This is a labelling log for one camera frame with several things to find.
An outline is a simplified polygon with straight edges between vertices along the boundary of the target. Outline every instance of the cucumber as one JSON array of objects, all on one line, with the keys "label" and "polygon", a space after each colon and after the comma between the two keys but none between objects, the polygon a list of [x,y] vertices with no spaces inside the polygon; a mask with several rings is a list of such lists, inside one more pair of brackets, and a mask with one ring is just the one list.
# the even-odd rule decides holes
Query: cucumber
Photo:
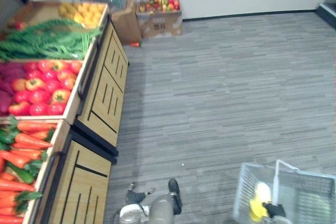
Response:
[{"label": "cucumber", "polygon": [[15,136],[18,134],[17,131],[14,132],[7,132],[0,130],[0,142],[4,144],[13,144]]},{"label": "cucumber", "polygon": [[6,163],[9,168],[11,168],[16,175],[23,180],[26,184],[32,184],[34,182],[34,177],[26,170],[21,169],[13,165],[11,162]]},{"label": "cucumber", "polygon": [[10,146],[7,144],[4,144],[2,142],[0,142],[0,150],[2,151],[9,151],[10,150]]}]

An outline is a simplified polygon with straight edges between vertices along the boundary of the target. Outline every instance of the yellow fruit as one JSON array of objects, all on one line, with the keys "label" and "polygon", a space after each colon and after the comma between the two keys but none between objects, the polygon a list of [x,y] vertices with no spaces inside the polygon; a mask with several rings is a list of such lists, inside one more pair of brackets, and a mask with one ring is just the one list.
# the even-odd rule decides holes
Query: yellow fruit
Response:
[{"label": "yellow fruit", "polygon": [[101,13],[94,13],[93,16],[94,16],[95,18],[99,18],[99,19],[100,19],[100,17],[101,17]]},{"label": "yellow fruit", "polygon": [[62,17],[64,17],[65,13],[67,13],[67,9],[64,7],[64,5],[60,5],[58,6],[58,13],[59,15],[61,15]]},{"label": "yellow fruit", "polygon": [[93,21],[89,20],[87,22],[84,23],[86,28],[95,28],[97,27],[96,23],[94,23]]},{"label": "yellow fruit", "polygon": [[73,19],[74,15],[71,13],[65,13],[64,18]]},{"label": "yellow fruit", "polygon": [[76,9],[78,9],[78,6],[80,6],[80,3],[74,3],[73,4],[73,7],[76,8]]},{"label": "yellow fruit", "polygon": [[84,18],[82,17],[82,15],[80,15],[80,13],[76,13],[74,15],[74,21],[78,23],[84,23]]},{"label": "yellow fruit", "polygon": [[96,18],[96,17],[93,17],[92,21],[98,25],[99,24],[99,21],[100,21],[100,18]]},{"label": "yellow fruit", "polygon": [[89,7],[90,7],[90,4],[89,4],[89,3],[82,3],[82,6],[83,6],[86,10],[88,10]]},{"label": "yellow fruit", "polygon": [[105,5],[97,5],[97,9],[99,12],[103,12],[103,10],[105,9]]},{"label": "yellow fruit", "polygon": [[90,12],[84,12],[82,13],[82,15],[84,18],[89,18],[89,19],[93,17],[93,13],[90,13]]},{"label": "yellow fruit", "polygon": [[92,13],[99,12],[96,5],[90,5],[89,11],[92,12]]}]

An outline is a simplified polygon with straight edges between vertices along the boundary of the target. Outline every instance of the apple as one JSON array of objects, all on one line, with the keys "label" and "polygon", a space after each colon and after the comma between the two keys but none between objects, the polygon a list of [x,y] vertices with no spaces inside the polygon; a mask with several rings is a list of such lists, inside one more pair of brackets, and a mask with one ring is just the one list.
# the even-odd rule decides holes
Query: apple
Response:
[{"label": "apple", "polygon": [[168,5],[168,7],[169,7],[170,10],[173,10],[173,9],[174,9],[174,5],[173,5],[172,3],[170,3],[170,4]]},{"label": "apple", "polygon": [[174,5],[174,0],[168,0],[168,3]]}]

